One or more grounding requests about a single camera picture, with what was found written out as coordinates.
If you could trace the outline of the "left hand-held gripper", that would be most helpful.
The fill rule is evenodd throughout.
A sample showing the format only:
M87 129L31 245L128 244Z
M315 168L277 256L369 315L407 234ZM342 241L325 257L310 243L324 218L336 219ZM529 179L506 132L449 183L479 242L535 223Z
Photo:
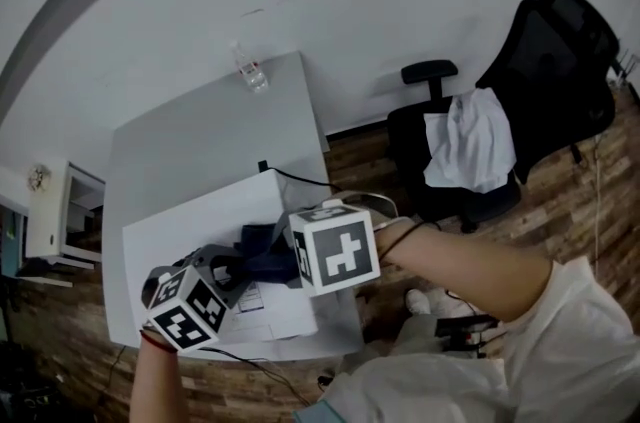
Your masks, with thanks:
M172 266L149 272L141 294L149 322L178 351L209 347L230 334L230 309L250 280L217 280L216 271L229 258L244 256L234 247L207 244Z

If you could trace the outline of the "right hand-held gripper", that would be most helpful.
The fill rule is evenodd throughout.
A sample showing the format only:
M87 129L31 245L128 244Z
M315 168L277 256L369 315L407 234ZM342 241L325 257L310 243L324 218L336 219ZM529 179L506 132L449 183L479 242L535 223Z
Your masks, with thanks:
M308 296L352 288L380 276L375 232L399 221L388 197L343 191L289 215L301 284Z

